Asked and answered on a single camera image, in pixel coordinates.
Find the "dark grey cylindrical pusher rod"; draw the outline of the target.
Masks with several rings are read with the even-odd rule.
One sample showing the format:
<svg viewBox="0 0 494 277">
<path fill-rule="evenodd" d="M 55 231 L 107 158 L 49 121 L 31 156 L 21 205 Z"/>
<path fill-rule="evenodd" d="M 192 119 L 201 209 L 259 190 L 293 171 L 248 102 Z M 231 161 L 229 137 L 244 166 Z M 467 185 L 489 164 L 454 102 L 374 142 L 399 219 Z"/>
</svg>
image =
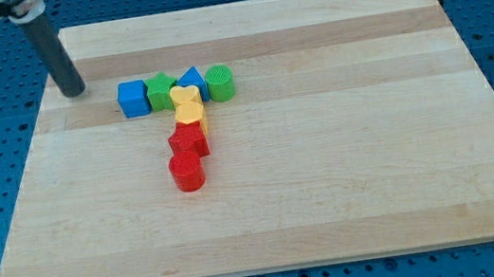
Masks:
<svg viewBox="0 0 494 277">
<path fill-rule="evenodd" d="M 47 16 L 41 14 L 20 25 L 20 29 L 37 51 L 38 57 L 61 93 L 68 98 L 80 96 L 86 85 Z"/>
</svg>

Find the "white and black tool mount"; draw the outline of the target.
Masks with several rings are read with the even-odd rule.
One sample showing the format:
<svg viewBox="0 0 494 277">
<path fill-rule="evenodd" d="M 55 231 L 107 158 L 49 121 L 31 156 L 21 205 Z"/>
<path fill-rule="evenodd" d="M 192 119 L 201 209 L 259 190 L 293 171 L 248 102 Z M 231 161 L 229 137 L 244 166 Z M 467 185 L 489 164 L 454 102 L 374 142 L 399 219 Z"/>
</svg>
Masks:
<svg viewBox="0 0 494 277">
<path fill-rule="evenodd" d="M 0 0 L 0 20 L 8 18 L 12 23 L 32 22 L 45 12 L 45 0 Z"/>
</svg>

